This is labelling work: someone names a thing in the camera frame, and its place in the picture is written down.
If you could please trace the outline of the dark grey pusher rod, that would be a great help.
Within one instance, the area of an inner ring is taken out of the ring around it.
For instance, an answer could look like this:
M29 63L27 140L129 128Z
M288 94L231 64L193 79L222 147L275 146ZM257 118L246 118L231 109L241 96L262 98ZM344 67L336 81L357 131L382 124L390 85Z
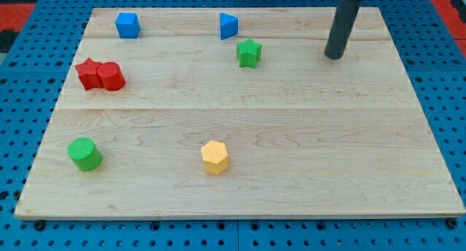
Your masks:
M332 60L343 57L362 0L339 0L324 55Z

